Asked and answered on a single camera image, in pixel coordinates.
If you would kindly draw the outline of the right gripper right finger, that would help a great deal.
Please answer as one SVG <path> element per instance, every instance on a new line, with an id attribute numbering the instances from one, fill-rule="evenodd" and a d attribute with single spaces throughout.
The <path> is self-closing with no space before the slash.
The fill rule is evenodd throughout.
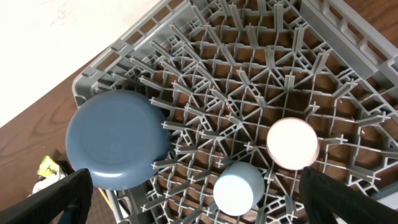
<path id="1" fill-rule="evenodd" d="M 299 192 L 310 224 L 397 223 L 397 211 L 357 192 L 337 180 L 304 167 Z"/>

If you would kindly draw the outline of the light blue plastic cup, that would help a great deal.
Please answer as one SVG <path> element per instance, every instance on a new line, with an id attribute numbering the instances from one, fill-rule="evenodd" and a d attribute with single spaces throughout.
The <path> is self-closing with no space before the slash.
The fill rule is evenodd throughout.
<path id="1" fill-rule="evenodd" d="M 216 181 L 213 197 L 222 212 L 240 216 L 260 201 L 264 190 L 264 178 L 256 167 L 247 162 L 235 162 Z"/>

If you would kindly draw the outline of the pink plastic cup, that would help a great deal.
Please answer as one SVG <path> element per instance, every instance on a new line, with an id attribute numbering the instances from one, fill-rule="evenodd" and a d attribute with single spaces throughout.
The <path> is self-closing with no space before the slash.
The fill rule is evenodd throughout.
<path id="1" fill-rule="evenodd" d="M 280 119 L 270 127 L 266 145 L 272 160 L 288 170 L 312 165 L 320 151 L 315 130 L 304 120 L 293 117 Z"/>

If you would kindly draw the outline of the yellow green snack wrapper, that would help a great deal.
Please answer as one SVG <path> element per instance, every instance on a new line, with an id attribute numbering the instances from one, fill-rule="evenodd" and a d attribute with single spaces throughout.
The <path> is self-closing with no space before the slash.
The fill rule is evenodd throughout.
<path id="1" fill-rule="evenodd" d="M 50 156 L 45 156 L 39 165 L 37 174 L 42 177 L 61 177 L 64 176 L 62 168 Z"/>

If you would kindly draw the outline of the dark blue plate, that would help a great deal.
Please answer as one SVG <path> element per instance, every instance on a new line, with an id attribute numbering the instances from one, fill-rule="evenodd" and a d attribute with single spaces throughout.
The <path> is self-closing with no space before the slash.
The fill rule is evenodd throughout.
<path id="1" fill-rule="evenodd" d="M 81 105 L 68 125 L 65 145 L 75 170 L 87 168 L 93 185 L 124 190 L 153 175 L 170 150 L 163 112 L 134 91 L 100 93 Z"/>

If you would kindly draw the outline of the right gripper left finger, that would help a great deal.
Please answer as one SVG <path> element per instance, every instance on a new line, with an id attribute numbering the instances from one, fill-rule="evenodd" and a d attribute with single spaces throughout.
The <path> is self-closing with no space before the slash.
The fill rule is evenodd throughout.
<path id="1" fill-rule="evenodd" d="M 1 211 L 1 223 L 86 223 L 93 182 L 88 169 L 80 169 L 25 200 Z"/>

